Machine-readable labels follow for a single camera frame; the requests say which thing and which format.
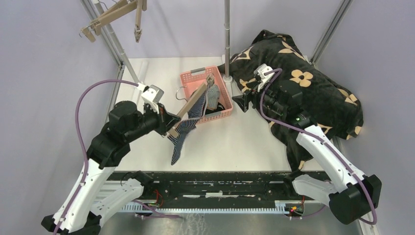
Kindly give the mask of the black underwear beige waistband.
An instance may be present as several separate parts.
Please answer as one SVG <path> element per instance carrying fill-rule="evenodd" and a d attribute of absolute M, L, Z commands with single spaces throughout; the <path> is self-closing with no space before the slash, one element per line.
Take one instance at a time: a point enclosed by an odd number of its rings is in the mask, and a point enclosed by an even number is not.
<path fill-rule="evenodd" d="M 215 109 L 207 106 L 206 109 L 204 110 L 204 115 L 210 115 L 210 114 L 214 114 L 214 113 L 221 112 L 224 110 L 225 110 L 224 105 L 218 102 Z"/>

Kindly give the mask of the navy striped underwear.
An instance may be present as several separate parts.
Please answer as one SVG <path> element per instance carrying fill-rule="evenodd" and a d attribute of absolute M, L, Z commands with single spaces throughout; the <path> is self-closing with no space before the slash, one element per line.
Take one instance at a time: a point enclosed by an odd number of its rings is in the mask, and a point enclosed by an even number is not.
<path fill-rule="evenodd" d="M 199 100 L 194 104 L 194 106 L 187 112 L 188 119 L 183 120 L 176 128 L 179 136 L 176 138 L 171 136 L 168 137 L 168 139 L 174 145 L 171 165 L 174 165 L 179 160 L 187 135 L 196 128 L 196 124 L 205 116 L 204 110 L 207 107 L 206 94 L 207 90 L 203 93 L 203 96 L 200 97 Z"/>

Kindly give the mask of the grey striped underwear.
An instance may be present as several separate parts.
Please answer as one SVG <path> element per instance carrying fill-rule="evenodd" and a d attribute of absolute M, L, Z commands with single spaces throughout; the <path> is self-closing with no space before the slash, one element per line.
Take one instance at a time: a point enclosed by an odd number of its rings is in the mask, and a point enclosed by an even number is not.
<path fill-rule="evenodd" d="M 220 98 L 220 95 L 221 95 L 220 89 L 216 84 L 210 86 L 206 94 L 207 106 L 215 109 L 218 103 L 218 100 Z"/>

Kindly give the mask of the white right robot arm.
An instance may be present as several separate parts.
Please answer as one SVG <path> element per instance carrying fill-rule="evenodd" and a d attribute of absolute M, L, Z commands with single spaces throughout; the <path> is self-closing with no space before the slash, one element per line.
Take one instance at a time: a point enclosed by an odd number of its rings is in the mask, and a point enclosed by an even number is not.
<path fill-rule="evenodd" d="M 285 145 L 292 168 L 282 187 L 285 197 L 293 200 L 302 195 L 319 201 L 346 225 L 371 213 L 369 224 L 375 225 L 382 187 L 380 179 L 359 170 L 332 144 L 304 108 L 303 97 L 299 84 L 283 80 L 275 88 L 261 83 L 234 96 L 233 100 L 243 111 L 253 107 L 265 120 L 276 125 L 272 133 Z M 301 172 L 302 156 L 316 160 L 329 181 Z"/>

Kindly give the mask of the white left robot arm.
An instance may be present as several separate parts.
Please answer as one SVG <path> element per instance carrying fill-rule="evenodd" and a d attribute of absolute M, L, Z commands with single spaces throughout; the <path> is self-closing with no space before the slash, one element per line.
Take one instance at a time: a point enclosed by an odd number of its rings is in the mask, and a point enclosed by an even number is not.
<path fill-rule="evenodd" d="M 144 112 L 132 101 L 121 101 L 109 112 L 109 121 L 95 136 L 86 152 L 87 162 L 66 201 L 55 214 L 45 216 L 41 225 L 55 235 L 97 235 L 103 225 L 130 201 L 148 199 L 154 193 L 152 178 L 138 171 L 105 199 L 95 202 L 102 186 L 122 158 L 130 143 L 155 131 L 164 136 L 181 118 L 158 104 Z"/>

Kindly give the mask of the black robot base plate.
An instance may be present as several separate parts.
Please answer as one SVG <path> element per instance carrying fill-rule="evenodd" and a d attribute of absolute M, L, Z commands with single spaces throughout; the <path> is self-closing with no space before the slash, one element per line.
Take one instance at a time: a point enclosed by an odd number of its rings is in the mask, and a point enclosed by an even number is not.
<path fill-rule="evenodd" d="M 153 182 L 141 200 L 157 200 L 163 209 L 272 208 L 275 201 L 306 198 L 284 183 L 288 172 L 147 172 Z"/>

